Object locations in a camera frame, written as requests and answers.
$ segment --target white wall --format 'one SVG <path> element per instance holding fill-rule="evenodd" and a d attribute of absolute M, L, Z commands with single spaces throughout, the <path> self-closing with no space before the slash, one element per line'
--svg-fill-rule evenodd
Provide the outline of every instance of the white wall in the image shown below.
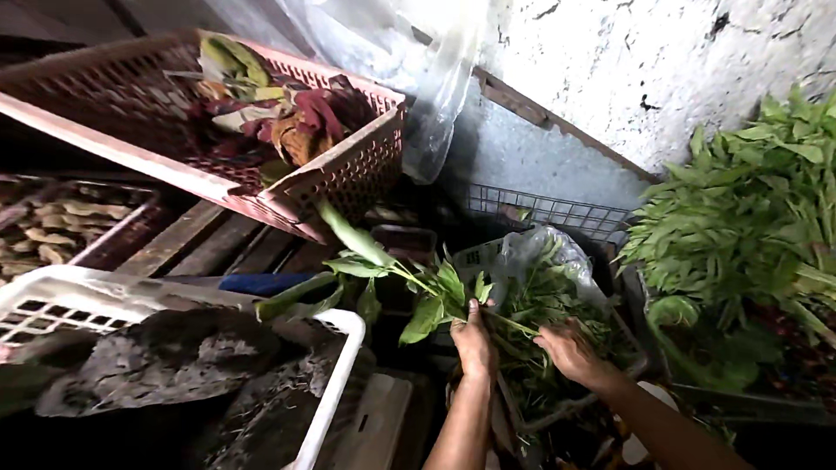
<path fill-rule="evenodd" d="M 836 82 L 834 0 L 498 0 L 490 21 L 483 67 L 655 173 L 695 125 Z"/>

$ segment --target basket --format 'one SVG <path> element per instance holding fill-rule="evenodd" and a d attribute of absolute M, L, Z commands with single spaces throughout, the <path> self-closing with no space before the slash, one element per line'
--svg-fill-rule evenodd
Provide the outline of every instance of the basket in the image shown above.
<path fill-rule="evenodd" d="M 489 217 L 519 231 L 535 225 L 554 225 L 561 230 L 568 228 L 569 234 L 578 231 L 593 240 L 612 242 L 619 247 L 627 241 L 623 222 L 630 217 L 630 211 L 625 209 L 480 184 L 471 184 L 467 193 L 458 195 L 457 199 L 476 220 Z"/>
<path fill-rule="evenodd" d="M 48 266 L 0 288 L 0 346 L 14 347 L 55 330 L 90 330 L 103 335 L 139 323 L 161 309 L 189 309 L 195 302 L 253 311 L 252 303 L 259 299 L 78 266 Z M 310 470 L 320 453 L 333 454 L 339 444 L 337 437 L 353 421 L 374 368 L 374 356 L 359 354 L 365 323 L 357 314 L 331 309 L 311 321 L 316 325 L 307 330 L 300 327 L 305 325 L 302 321 L 294 322 L 292 330 L 298 337 L 288 339 L 306 344 L 305 338 L 316 336 L 323 326 L 347 337 L 299 448 L 294 470 Z"/>
<path fill-rule="evenodd" d="M 240 38 L 278 72 L 311 87 L 345 74 L 377 119 L 262 190 L 246 161 L 201 155 L 188 139 L 186 113 L 200 98 L 168 71 L 199 72 L 198 29 L 55 54 L 0 72 L 0 112 L 59 139 L 319 243 L 331 232 L 314 200 L 327 197 L 360 220 L 400 174 L 404 95 L 351 74 Z"/>
<path fill-rule="evenodd" d="M 142 204 L 127 217 L 96 238 L 87 248 L 79 252 L 67 264 L 85 268 L 110 271 L 118 268 L 140 248 L 144 247 L 170 221 L 170 212 L 160 203 L 160 192 L 144 187 L 103 183 L 97 181 L 56 181 L 42 191 L 25 197 L 14 206 L 0 212 L 0 229 L 8 227 L 26 217 L 33 203 L 53 202 L 66 191 L 80 186 L 118 187 L 141 196 Z"/>

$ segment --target wooden plank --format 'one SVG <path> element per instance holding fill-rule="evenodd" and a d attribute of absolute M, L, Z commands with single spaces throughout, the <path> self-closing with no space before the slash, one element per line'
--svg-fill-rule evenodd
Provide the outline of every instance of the wooden plank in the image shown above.
<path fill-rule="evenodd" d="M 288 256 L 291 242 L 298 237 L 275 227 L 265 227 L 244 253 L 227 270 L 227 274 L 266 273 Z"/>
<path fill-rule="evenodd" d="M 214 202 L 200 201 L 148 245 L 116 269 L 116 273 L 150 278 L 159 276 L 232 214 Z"/>
<path fill-rule="evenodd" d="M 263 224 L 241 214 L 232 214 L 209 238 L 183 258 L 169 276 L 212 276 L 226 270 L 241 249 L 252 240 Z"/>
<path fill-rule="evenodd" d="M 333 258 L 342 249 L 340 245 L 320 245 L 308 242 L 294 252 L 278 270 L 280 273 L 318 273 L 325 268 L 322 262 Z"/>
<path fill-rule="evenodd" d="M 626 168 L 627 170 L 630 170 L 633 173 L 635 173 L 635 175 L 638 176 L 639 179 L 653 184 L 658 184 L 661 182 L 658 176 L 653 175 L 648 171 L 645 171 L 645 169 L 643 169 L 641 166 L 638 166 L 632 161 L 627 160 L 619 152 L 614 151 L 613 149 L 606 146 L 604 143 L 600 142 L 599 140 L 596 140 L 591 135 L 587 134 L 586 132 L 583 132 L 579 128 L 566 121 L 565 119 L 554 114 L 552 111 L 542 107 L 536 101 L 516 91 L 513 87 L 508 86 L 508 84 L 493 76 L 485 69 L 482 69 L 481 67 L 474 67 L 473 76 L 479 79 L 479 83 L 482 86 L 483 94 L 485 90 L 488 91 L 488 93 L 485 95 L 488 99 L 493 100 L 492 97 L 500 97 L 499 101 L 497 101 L 497 104 L 502 106 L 503 108 L 510 110 L 511 112 L 519 115 L 523 119 L 528 120 L 540 127 L 546 127 L 549 123 L 555 124 L 560 129 L 561 133 L 574 135 L 585 146 L 594 148 L 595 150 L 601 152 L 610 160 L 618 163 L 623 168 Z M 540 115 L 546 115 L 548 118 L 547 121 L 540 123 Z"/>

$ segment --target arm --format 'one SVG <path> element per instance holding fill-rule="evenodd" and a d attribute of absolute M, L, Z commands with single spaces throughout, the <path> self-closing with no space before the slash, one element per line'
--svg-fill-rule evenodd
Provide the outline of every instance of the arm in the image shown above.
<path fill-rule="evenodd" d="M 424 470 L 485 468 L 495 360 L 475 299 L 469 308 L 467 323 L 453 320 L 450 326 L 464 376 Z"/>
<path fill-rule="evenodd" d="M 751 470 L 729 447 L 635 384 L 586 342 L 577 325 L 541 327 L 534 342 L 569 379 L 589 388 L 635 432 L 667 470 Z"/>

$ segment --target bunch of greens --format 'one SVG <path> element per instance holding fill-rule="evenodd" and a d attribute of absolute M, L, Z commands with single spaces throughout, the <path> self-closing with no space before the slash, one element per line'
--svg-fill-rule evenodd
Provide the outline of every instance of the bunch of greens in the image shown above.
<path fill-rule="evenodd" d="M 836 94 L 814 104 L 796 86 L 786 105 L 764 97 L 744 130 L 717 132 L 708 143 L 698 128 L 691 164 L 668 165 L 670 180 L 645 193 L 649 201 L 635 212 L 642 219 L 619 257 L 641 262 L 660 294 L 650 327 L 700 385 L 741 391 L 757 376 L 753 362 L 780 357 L 777 341 L 747 321 L 751 305 L 776 305 L 811 342 L 836 347 L 836 334 L 813 313 L 836 309 L 834 150 Z M 703 323 L 708 328 L 693 331 L 713 338 L 702 348 L 709 360 L 665 334 Z"/>
<path fill-rule="evenodd" d="M 468 289 L 456 274 L 446 248 L 446 259 L 435 261 L 438 268 L 412 262 L 414 268 L 409 269 L 387 254 L 367 232 L 351 227 L 327 201 L 319 203 L 318 209 L 348 247 L 339 258 L 325 264 L 339 275 L 368 278 L 370 285 L 375 278 L 398 275 L 406 279 L 409 290 L 419 294 L 412 319 L 400 334 L 402 345 L 423 340 L 445 322 L 466 320 L 465 304 L 470 295 L 480 304 L 486 303 L 493 284 L 486 284 L 484 273 L 479 273 L 472 291 Z M 500 311 L 484 310 L 492 340 L 501 351 L 501 371 L 526 420 L 553 413 L 558 401 L 589 393 L 556 373 L 545 351 L 533 343 L 540 325 L 574 316 L 581 320 L 602 357 L 618 362 L 630 361 L 635 355 L 626 337 L 614 334 L 618 327 L 609 316 L 579 300 L 575 283 L 564 271 L 566 267 L 553 261 L 560 243 L 550 238 L 538 261 L 527 270 L 524 282 L 511 281 Z"/>
<path fill-rule="evenodd" d="M 511 279 L 499 314 L 488 317 L 492 341 L 499 349 L 500 371 L 526 421 L 554 413 L 561 400 L 589 394 L 559 374 L 545 350 L 534 344 L 532 338 L 540 325 L 575 317 L 599 356 L 622 366 L 635 358 L 636 351 L 619 335 L 618 325 L 579 299 L 577 286 L 567 277 L 567 266 L 553 262 L 559 248 L 560 241 L 549 238 L 525 279 Z"/>

